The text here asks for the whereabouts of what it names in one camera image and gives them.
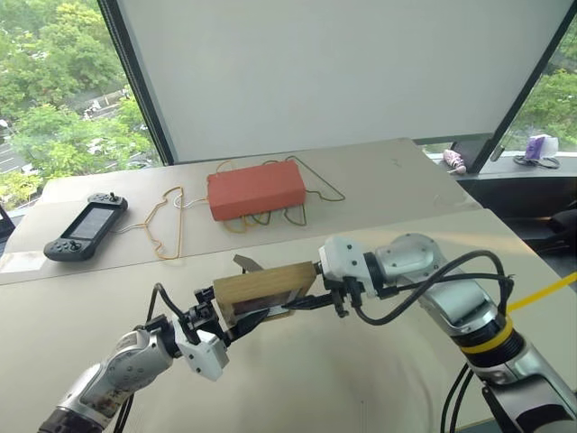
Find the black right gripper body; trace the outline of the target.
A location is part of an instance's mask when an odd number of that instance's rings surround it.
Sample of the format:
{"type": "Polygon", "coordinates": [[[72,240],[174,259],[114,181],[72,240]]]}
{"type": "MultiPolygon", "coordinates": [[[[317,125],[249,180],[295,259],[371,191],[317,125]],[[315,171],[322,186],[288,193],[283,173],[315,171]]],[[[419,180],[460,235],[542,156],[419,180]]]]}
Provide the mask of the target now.
{"type": "Polygon", "coordinates": [[[349,315],[349,311],[344,306],[346,301],[350,303],[353,310],[362,306],[364,287],[357,278],[345,276],[341,281],[333,281],[324,277],[323,283],[325,289],[330,293],[330,299],[339,318],[345,318],[349,315]]]}

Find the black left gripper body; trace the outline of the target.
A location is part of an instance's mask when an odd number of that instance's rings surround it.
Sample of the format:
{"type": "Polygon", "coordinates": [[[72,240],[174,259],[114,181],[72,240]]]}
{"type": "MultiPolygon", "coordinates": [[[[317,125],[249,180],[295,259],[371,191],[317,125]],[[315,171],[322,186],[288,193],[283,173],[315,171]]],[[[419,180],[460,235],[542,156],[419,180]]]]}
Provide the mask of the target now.
{"type": "Polygon", "coordinates": [[[225,345],[231,344],[229,336],[219,323],[219,317],[211,301],[190,308],[181,320],[181,327],[187,341],[193,345],[200,344],[201,331],[216,336],[225,345]]]}

